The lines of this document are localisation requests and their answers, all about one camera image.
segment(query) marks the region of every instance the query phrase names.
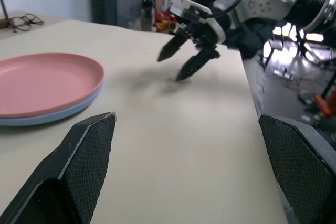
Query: blue plate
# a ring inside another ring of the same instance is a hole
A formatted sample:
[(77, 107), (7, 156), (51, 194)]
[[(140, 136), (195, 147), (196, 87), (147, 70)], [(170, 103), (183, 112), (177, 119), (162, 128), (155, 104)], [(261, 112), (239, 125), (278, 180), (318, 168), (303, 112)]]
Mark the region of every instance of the blue plate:
[(63, 118), (67, 118), (71, 115), (74, 115), (83, 109), (87, 108), (94, 99), (99, 95), (102, 90), (102, 86), (99, 90), (87, 100), (78, 103), (75, 106), (69, 107), (64, 110), (60, 110), (51, 114), (33, 116), (30, 118), (0, 118), (0, 126), (32, 126), (44, 123), (50, 123), (54, 121), (58, 121)]

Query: stacked plates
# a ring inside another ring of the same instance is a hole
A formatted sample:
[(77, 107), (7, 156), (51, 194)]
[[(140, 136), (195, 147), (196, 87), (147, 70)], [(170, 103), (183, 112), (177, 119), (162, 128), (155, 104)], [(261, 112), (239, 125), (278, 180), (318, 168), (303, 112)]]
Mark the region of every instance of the stacked plates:
[(73, 54), (0, 61), (0, 126), (49, 123), (89, 106), (102, 89), (103, 67)]

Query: robotic arm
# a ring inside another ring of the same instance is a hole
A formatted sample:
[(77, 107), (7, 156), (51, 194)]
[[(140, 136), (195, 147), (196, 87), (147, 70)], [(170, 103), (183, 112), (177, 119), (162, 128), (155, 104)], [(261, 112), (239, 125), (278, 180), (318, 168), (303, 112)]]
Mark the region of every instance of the robotic arm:
[(181, 69), (176, 81), (184, 80), (199, 71), (209, 60), (220, 57), (217, 44), (226, 40), (226, 34), (244, 22), (256, 19), (285, 20), (308, 33), (323, 34), (325, 42), (336, 47), (336, 0), (216, 0), (212, 8), (191, 0), (172, 0), (170, 11), (191, 22), (162, 49), (158, 61), (172, 57), (191, 39), (200, 51)]

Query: pink plate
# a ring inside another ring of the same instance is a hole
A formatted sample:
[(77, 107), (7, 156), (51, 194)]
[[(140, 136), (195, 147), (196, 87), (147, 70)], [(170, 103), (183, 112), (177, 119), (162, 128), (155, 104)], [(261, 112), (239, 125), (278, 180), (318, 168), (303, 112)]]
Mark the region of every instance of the pink plate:
[(48, 53), (0, 61), (0, 118), (69, 108), (92, 96), (103, 78), (103, 67), (81, 55)]

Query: eyeglasses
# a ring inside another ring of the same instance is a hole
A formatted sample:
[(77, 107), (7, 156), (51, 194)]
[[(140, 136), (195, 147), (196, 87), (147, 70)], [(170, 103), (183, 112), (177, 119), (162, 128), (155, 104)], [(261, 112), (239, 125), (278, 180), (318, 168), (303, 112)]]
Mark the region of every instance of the eyeglasses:
[(44, 21), (42, 21), (39, 17), (27, 13), (22, 17), (14, 17), (9, 20), (9, 28), (13, 29), (13, 32), (16, 33), (17, 30), (20, 31), (29, 31), (34, 25), (43, 25)]

